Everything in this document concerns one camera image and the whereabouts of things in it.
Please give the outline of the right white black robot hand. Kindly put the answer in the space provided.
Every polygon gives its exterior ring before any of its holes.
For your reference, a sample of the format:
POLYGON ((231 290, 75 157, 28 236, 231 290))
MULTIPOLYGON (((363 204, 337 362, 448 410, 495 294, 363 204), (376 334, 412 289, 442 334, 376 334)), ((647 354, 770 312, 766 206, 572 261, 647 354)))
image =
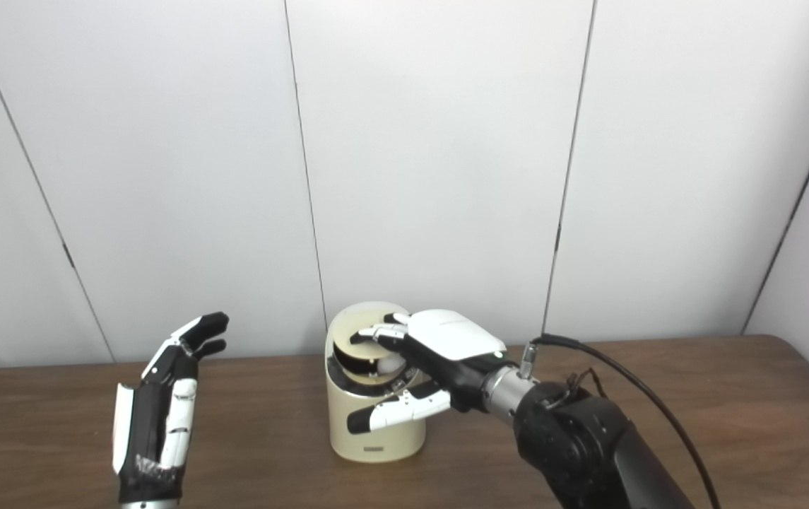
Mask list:
POLYGON ((350 336, 353 344, 375 342, 427 376, 423 383, 347 416, 347 431, 365 434, 447 409, 489 413, 485 384, 501 368, 513 367, 507 346, 453 310, 389 313, 384 321, 350 336))

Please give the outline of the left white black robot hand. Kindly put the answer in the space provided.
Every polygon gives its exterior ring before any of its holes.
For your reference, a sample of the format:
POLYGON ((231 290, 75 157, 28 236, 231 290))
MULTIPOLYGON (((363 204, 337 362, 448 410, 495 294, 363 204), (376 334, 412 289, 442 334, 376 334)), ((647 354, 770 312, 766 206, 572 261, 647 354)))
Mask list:
POLYGON ((199 364, 224 351, 224 312, 201 315, 158 347, 135 387, 117 385, 112 468, 120 508, 177 508, 194 428, 199 364))

